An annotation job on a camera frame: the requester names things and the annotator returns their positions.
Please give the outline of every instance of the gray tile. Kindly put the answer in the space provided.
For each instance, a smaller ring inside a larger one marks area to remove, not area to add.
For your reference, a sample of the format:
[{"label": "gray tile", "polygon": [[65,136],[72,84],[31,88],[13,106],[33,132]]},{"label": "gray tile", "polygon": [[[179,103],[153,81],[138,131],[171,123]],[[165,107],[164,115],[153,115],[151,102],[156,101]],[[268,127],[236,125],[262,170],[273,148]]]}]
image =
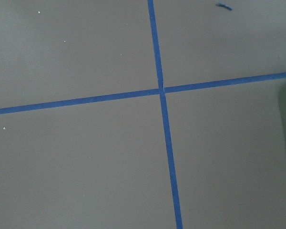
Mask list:
[{"label": "gray tile", "polygon": [[285,85],[167,95],[184,228],[286,229]]},{"label": "gray tile", "polygon": [[286,72],[286,1],[155,1],[165,86]]},{"label": "gray tile", "polygon": [[145,0],[0,0],[0,108],[152,88]]},{"label": "gray tile", "polygon": [[0,115],[0,228],[175,228],[159,97]]}]

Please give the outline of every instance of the blue line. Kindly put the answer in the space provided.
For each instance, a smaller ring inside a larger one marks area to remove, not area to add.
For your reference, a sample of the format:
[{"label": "blue line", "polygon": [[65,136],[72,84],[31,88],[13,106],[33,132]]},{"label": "blue line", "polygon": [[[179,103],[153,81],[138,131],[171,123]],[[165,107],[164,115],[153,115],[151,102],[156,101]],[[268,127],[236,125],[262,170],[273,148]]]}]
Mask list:
[{"label": "blue line", "polygon": [[165,144],[166,144],[166,152],[167,152],[167,158],[168,158],[168,167],[169,167],[171,186],[172,186],[176,226],[177,226],[177,229],[182,229],[183,226],[182,226],[180,201],[179,201],[178,186],[177,186],[177,177],[176,177],[176,170],[175,170],[175,163],[174,163],[174,154],[173,154],[173,146],[172,146],[172,138],[171,138],[169,118],[168,118],[166,97],[165,97],[164,86],[163,86],[163,72],[162,72],[162,65],[161,65],[161,55],[160,55],[160,47],[159,47],[159,40],[158,40],[158,33],[157,33],[156,18],[155,18],[154,7],[153,7],[153,0],[148,0],[148,11],[149,11],[149,17],[150,17],[151,29],[152,29],[153,50],[154,50],[154,57],[155,57],[157,77],[158,77],[159,95],[160,95],[160,102],[161,102]]},{"label": "blue line", "polygon": [[61,106],[96,103],[96,102],[116,100],[116,99],[134,98],[134,97],[141,97],[141,96],[147,96],[147,95],[153,95],[153,94],[159,94],[159,89],[150,89],[150,90],[143,90],[143,91],[136,91],[136,92],[125,92],[125,93],[100,95],[100,96],[80,98],[80,99],[70,99],[70,100],[63,100],[63,101],[56,101],[56,102],[48,102],[48,103],[42,103],[42,104],[31,104],[31,105],[0,108],[0,115],[8,114],[8,113],[23,112],[23,111],[61,107]]},{"label": "blue line", "polygon": [[194,83],[194,84],[187,84],[187,85],[181,85],[181,86],[166,87],[165,93],[183,92],[183,91],[197,90],[197,89],[210,88],[210,87],[222,87],[222,86],[242,84],[242,83],[253,83],[253,82],[259,82],[259,81],[266,81],[266,80],[278,80],[278,79],[284,79],[284,78],[286,78],[286,73],[250,76],[250,77],[243,77],[243,78],[237,78],[237,79],[231,79],[231,80],[212,81],[212,82],[206,82],[206,83]]}]

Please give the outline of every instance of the vertical blue line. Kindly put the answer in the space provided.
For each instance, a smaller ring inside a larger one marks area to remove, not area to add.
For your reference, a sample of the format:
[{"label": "vertical blue line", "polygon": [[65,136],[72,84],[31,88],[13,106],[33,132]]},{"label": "vertical blue line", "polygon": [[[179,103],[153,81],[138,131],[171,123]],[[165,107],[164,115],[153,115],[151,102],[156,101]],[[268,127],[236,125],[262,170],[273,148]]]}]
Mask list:
[{"label": "vertical blue line", "polygon": [[177,186],[177,177],[176,177],[176,170],[175,170],[175,163],[174,163],[174,154],[173,154],[172,138],[171,138],[170,124],[169,124],[169,118],[168,118],[168,112],[167,112],[166,97],[165,97],[164,86],[163,86],[163,72],[162,72],[162,65],[161,65],[160,47],[159,47],[159,40],[158,40],[158,33],[157,33],[157,26],[156,26],[156,18],[155,18],[154,7],[153,7],[153,0],[148,0],[148,11],[149,11],[149,18],[150,18],[151,29],[152,29],[153,51],[154,51],[157,77],[158,77],[161,111],[162,111],[168,167],[169,167],[171,186],[172,186],[176,226],[177,226],[177,229],[182,229],[183,226],[182,226],[180,201],[179,201],[178,186]]}]

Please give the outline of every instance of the floor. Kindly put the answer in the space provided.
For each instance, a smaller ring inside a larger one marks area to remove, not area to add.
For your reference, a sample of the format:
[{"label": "floor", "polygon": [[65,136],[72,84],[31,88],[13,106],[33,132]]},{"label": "floor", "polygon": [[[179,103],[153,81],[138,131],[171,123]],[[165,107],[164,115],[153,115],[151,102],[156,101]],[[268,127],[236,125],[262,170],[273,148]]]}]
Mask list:
[{"label": "floor", "polygon": [[0,0],[0,229],[286,229],[286,1]]}]

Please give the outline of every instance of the blue debris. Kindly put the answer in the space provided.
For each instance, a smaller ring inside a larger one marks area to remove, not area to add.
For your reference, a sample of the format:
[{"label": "blue debris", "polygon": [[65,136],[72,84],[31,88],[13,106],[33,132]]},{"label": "blue debris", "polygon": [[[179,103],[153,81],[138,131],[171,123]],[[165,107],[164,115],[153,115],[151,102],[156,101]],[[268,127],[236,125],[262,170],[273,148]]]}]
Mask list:
[{"label": "blue debris", "polygon": [[220,2],[219,2],[217,5],[218,5],[218,6],[221,6],[221,7],[225,7],[225,8],[228,9],[228,10],[233,10],[232,7],[227,6],[226,4],[223,4],[223,3],[220,3]]}]

